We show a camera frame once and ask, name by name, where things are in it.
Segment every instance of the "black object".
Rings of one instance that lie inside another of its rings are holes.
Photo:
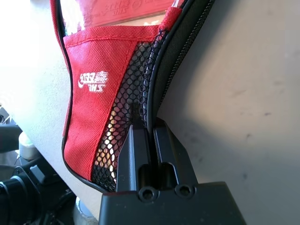
[[[0,182],[0,224],[72,225],[75,195],[43,157]]]
[[[0,153],[14,151],[19,148],[19,135],[22,130],[13,124],[0,125]]]
[[[130,127],[117,192],[102,195],[100,225],[246,224],[224,182],[198,184],[186,150],[163,120],[153,134],[148,137],[141,120]]]

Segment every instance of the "white surface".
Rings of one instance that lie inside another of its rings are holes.
[[[62,162],[69,80],[43,2],[23,34],[5,23],[0,102],[98,217],[101,195]],[[250,225],[299,223],[299,20],[296,0],[217,0],[160,110],[198,181],[226,181]]]

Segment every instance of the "black piping trim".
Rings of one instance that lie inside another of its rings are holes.
[[[153,72],[152,72],[152,76],[151,76],[151,80],[150,80],[150,84],[149,84],[148,101],[147,101],[147,125],[148,125],[147,130],[148,130],[150,135],[153,132],[153,129],[152,129],[153,128],[152,127],[152,97],[153,97],[153,95],[150,94],[150,93],[153,92],[153,90],[154,90],[158,68],[160,67],[160,62],[163,58],[163,55],[164,55],[171,39],[173,38],[174,33],[176,32],[176,30],[180,26],[183,18],[185,17],[187,12],[189,11],[189,9],[190,9],[191,5],[194,3],[194,1],[195,0],[185,0],[183,2],[182,12],[181,12],[180,16],[178,17],[177,21],[175,22],[175,24],[172,26],[170,32],[166,36],[165,41],[163,42],[163,44],[162,44],[162,46],[161,46],[161,48],[158,52],[156,61],[155,61],[154,66],[153,66]]]

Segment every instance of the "screw hole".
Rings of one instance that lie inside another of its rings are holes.
[[[146,200],[150,200],[153,197],[153,195],[153,192],[149,189],[144,190],[142,193],[143,198]]]
[[[183,196],[188,196],[191,193],[190,189],[187,186],[182,186],[179,191]]]

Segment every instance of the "black zipper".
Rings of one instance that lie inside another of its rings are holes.
[[[171,73],[169,75],[169,78],[168,78],[168,81],[167,81],[167,83],[165,85],[165,90],[164,90],[164,93],[162,95],[162,98],[160,100],[160,104],[159,105],[162,104],[162,102],[163,102],[163,100],[165,98],[165,95],[166,95],[166,93],[167,93],[167,91],[168,91],[168,89],[170,87],[170,84],[172,82],[173,77],[175,76],[175,74],[176,74],[179,66],[181,65],[183,59],[185,58],[186,54],[188,53],[188,51],[189,51],[190,47],[192,46],[193,42],[195,41],[195,39],[196,39],[196,37],[197,37],[197,35],[198,35],[201,27],[203,26],[203,24],[204,24],[204,22],[205,22],[205,20],[206,20],[206,18],[208,16],[208,14],[209,14],[209,12],[210,12],[210,9],[211,9],[214,1],[215,0],[210,0],[209,1],[209,3],[207,4],[207,6],[206,6],[205,10],[203,11],[202,15],[200,16],[199,20],[197,21],[194,29],[192,30],[191,34],[189,35],[186,43],[184,44],[184,46],[183,46],[183,48],[182,48],[182,50],[181,50],[181,52],[180,52],[180,54],[179,54],[179,56],[178,56],[175,64],[173,66],[173,69],[172,69],[172,71],[171,71]]]

